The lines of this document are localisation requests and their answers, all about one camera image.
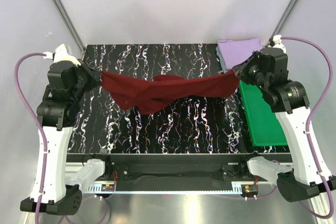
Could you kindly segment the dark red t shirt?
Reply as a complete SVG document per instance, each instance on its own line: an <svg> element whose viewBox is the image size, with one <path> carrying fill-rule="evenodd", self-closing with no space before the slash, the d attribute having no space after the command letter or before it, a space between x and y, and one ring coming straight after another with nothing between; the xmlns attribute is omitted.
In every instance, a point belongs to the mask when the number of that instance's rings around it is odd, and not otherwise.
<svg viewBox="0 0 336 224"><path fill-rule="evenodd" d="M103 71L101 81L102 88L121 109L137 107L141 114L155 113L188 96L226 98L238 85L239 79L233 71L195 79L162 74L153 77L152 81Z"/></svg>

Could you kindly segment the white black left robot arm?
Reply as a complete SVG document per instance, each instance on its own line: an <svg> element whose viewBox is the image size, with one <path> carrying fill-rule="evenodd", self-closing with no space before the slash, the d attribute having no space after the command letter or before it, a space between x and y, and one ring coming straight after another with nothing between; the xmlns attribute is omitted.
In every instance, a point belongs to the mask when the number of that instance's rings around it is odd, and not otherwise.
<svg viewBox="0 0 336 224"><path fill-rule="evenodd" d="M95 88L100 74L78 59L54 60L47 74L49 84L37 112L33 114L39 133L39 154L35 183L20 210L50 215L74 215L82 195L99 177L113 175L112 165L90 159L70 178L65 178L67 148L73 133L79 101Z"/></svg>

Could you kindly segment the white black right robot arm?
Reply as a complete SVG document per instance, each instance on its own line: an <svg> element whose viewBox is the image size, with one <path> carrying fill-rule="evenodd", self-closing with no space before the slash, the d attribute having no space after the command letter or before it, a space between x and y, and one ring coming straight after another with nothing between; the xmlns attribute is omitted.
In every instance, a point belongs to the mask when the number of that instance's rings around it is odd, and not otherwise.
<svg viewBox="0 0 336 224"><path fill-rule="evenodd" d="M239 176L261 177L276 185L288 202L307 200L335 190L335 176L325 164L308 117L311 113L304 86L288 79L288 56L280 48L254 51L233 68L244 83L256 86L281 125L293 167L250 154L238 167Z"/></svg>

